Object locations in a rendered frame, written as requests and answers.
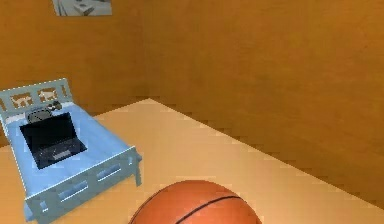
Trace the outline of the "grey round object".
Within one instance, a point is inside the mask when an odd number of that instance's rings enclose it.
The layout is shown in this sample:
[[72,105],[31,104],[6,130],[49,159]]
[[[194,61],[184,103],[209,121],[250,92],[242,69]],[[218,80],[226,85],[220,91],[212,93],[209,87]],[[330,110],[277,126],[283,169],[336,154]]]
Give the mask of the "grey round object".
[[35,123],[38,121],[50,118],[52,113],[49,109],[38,109],[28,113],[27,120],[29,123]]

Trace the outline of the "black laptop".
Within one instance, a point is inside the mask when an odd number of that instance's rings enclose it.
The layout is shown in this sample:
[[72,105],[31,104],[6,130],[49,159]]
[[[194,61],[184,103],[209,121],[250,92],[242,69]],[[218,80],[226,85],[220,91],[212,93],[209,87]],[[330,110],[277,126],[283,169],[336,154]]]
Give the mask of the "black laptop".
[[69,112],[23,125],[20,130],[39,169],[87,150]]

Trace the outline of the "orange basketball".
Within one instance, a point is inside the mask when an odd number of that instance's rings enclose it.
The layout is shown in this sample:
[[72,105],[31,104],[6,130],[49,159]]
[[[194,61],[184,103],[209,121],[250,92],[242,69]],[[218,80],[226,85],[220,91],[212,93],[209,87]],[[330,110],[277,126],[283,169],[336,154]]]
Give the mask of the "orange basketball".
[[210,181],[186,180],[149,197],[128,224],[262,224],[233,191]]

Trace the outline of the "grey framed wall picture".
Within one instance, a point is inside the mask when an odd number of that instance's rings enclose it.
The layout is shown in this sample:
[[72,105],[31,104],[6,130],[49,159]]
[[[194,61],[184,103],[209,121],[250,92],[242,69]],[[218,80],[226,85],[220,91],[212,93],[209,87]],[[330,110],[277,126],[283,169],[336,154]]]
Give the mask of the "grey framed wall picture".
[[110,16],[111,0],[52,0],[57,16]]

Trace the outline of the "light blue bed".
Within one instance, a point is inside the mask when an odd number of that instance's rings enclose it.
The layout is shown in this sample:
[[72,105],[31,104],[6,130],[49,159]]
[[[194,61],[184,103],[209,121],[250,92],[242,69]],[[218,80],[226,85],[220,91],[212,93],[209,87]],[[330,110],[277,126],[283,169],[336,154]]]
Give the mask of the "light blue bed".
[[[136,148],[124,143],[73,102],[65,78],[0,91],[0,122],[7,137],[25,190],[27,221],[51,224],[99,193],[134,176],[141,183]],[[27,114],[58,101],[68,112],[79,140],[87,149],[47,168],[37,167],[20,130]]]

